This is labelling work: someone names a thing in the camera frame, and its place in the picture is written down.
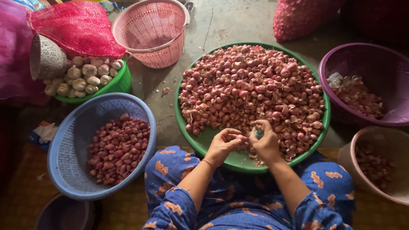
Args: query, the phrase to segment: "concrete floor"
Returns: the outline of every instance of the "concrete floor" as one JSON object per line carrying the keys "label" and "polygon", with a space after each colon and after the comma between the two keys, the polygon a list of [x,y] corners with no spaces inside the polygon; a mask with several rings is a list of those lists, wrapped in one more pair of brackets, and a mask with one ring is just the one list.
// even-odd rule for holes
{"label": "concrete floor", "polygon": [[[135,58],[128,62],[132,73],[130,93],[142,98],[152,110],[157,122],[158,146],[187,146],[175,122],[174,108],[169,106],[173,103],[176,93],[177,82],[174,80],[179,80],[183,71],[208,50],[228,43],[264,42],[299,54],[317,69],[322,57],[336,46],[351,42],[370,42],[352,33],[336,18],[309,36],[279,45],[274,39],[272,29],[277,0],[199,0],[194,3],[190,24],[187,25],[184,54],[176,64],[164,69],[152,69],[145,67]],[[112,12],[109,19],[112,21],[116,15],[117,12]],[[161,97],[161,91],[165,87],[171,89],[170,93]],[[20,115],[19,120],[26,123],[30,120],[31,125],[25,127],[27,133],[41,120],[61,122],[73,108],[73,105],[47,109],[29,108]],[[356,131],[355,128],[331,124],[321,147],[342,147]]]}

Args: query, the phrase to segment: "tissue box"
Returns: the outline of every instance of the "tissue box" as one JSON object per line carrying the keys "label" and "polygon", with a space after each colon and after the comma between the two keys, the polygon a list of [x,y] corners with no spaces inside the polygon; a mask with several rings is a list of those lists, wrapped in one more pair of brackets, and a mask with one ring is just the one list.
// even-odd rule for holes
{"label": "tissue box", "polygon": [[51,140],[58,129],[58,127],[54,124],[55,123],[50,124],[46,121],[42,121],[38,125],[38,127],[31,132],[31,135],[28,137],[28,139],[35,145],[39,146],[41,149],[48,152]]}

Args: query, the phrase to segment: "blue clothing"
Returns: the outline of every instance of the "blue clothing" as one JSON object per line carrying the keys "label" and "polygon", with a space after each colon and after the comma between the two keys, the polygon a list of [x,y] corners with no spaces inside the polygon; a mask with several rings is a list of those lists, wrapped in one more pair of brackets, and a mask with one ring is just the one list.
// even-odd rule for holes
{"label": "blue clothing", "polygon": [[297,206],[294,219],[270,174],[234,174],[221,168],[196,215],[189,193],[176,186],[199,162],[194,153],[178,146],[158,151],[149,161],[145,188],[150,218],[143,230],[352,229],[352,178],[317,151],[293,168],[311,190]]}

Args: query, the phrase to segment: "basket handle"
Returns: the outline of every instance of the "basket handle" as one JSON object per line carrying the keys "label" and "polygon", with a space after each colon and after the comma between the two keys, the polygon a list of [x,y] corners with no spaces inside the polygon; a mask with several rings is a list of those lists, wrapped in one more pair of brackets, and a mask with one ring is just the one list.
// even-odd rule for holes
{"label": "basket handle", "polygon": [[175,39],[177,39],[180,35],[182,35],[184,30],[186,29],[185,28],[186,25],[190,23],[190,14],[189,14],[189,11],[186,9],[186,7],[182,3],[178,2],[178,1],[175,1],[175,0],[172,0],[172,1],[176,2],[176,4],[180,5],[183,8],[185,18],[184,18],[184,25],[183,25],[182,31],[174,39],[170,40],[169,42],[167,42],[167,43],[165,43],[163,45],[160,45],[158,47],[151,48],[151,49],[144,49],[144,50],[127,49],[127,51],[129,53],[131,53],[131,54],[145,54],[145,53],[152,53],[152,52],[156,52],[156,51],[159,51],[159,50],[169,48],[171,46],[172,42]]}

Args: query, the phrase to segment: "red string bracelet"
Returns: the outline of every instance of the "red string bracelet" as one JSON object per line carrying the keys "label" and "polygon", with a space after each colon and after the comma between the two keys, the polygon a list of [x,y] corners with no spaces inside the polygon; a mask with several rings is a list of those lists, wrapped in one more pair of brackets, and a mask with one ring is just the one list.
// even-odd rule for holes
{"label": "red string bracelet", "polygon": [[203,159],[202,161],[206,162],[207,164],[209,164],[212,168],[215,168],[209,161]]}

